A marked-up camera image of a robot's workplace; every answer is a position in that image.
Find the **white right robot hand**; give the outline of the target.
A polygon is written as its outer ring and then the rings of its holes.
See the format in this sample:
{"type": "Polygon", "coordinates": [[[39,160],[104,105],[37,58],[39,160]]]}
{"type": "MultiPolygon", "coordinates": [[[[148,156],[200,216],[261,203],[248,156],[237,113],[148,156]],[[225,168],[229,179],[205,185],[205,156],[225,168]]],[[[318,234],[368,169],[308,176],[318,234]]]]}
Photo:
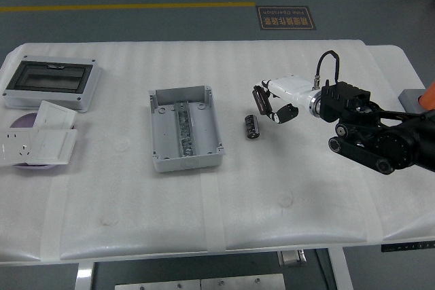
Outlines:
{"type": "Polygon", "coordinates": [[[311,83],[297,75],[278,79],[263,80],[252,91],[260,115],[266,115],[278,124],[294,119],[300,108],[319,117],[320,89],[313,89],[311,83]],[[269,98],[280,98],[285,105],[273,111],[269,98]]]}

